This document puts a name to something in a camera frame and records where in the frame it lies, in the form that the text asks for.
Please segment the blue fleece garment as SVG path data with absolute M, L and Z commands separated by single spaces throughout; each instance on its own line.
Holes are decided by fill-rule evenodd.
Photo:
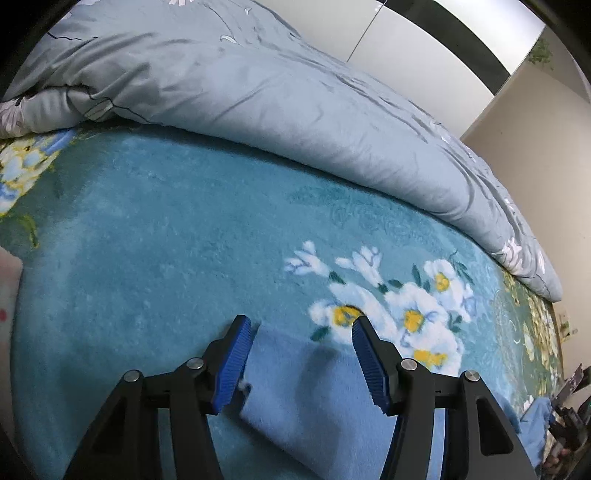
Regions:
M 352 346 L 352 326 L 325 325 L 335 348 L 263 324 L 245 367 L 240 418 L 322 479 L 379 479 L 396 417 L 375 406 Z M 463 344 L 446 326 L 428 322 L 418 339 L 396 343 L 436 373 L 458 376 Z M 533 400 L 519 418 L 509 401 L 493 393 L 534 468 L 542 463 L 550 400 Z

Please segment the green hanging plant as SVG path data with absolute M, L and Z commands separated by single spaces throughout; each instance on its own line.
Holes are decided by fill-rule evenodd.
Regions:
M 553 70 L 553 53 L 550 44 L 545 38 L 539 38 L 527 56 L 527 61 L 541 69 Z

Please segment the white and black wardrobe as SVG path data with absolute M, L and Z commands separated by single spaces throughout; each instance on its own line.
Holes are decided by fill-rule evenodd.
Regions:
M 368 73 L 463 136 L 544 23 L 521 1 L 281 1 L 305 41 Z

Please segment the pink folded cloth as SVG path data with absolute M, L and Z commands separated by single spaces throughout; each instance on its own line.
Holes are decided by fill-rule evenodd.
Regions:
M 22 261 L 2 248 L 0 254 L 1 425 L 8 436 L 14 435 L 10 351 L 14 313 L 22 271 Z

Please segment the grey floral quilt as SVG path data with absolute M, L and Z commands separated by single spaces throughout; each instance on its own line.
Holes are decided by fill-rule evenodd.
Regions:
M 1 134 L 114 117 L 242 143 L 392 195 L 464 232 L 538 295 L 562 299 L 548 256 L 481 157 L 259 3 L 77 3 L 21 64 Z

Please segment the teal floral blanket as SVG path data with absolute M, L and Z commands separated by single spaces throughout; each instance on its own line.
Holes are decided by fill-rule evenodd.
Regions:
M 1 244 L 24 264 L 11 349 L 17 442 L 60 478 L 129 369 L 204 351 L 238 314 L 337 345 L 363 314 L 394 343 L 428 322 L 463 344 L 517 413 L 562 379 L 551 305 L 471 239 L 388 196 L 249 147 L 172 129 L 116 126 L 8 144 L 42 168 L 3 187 Z M 228 479 L 321 478 L 240 418 L 212 418 Z

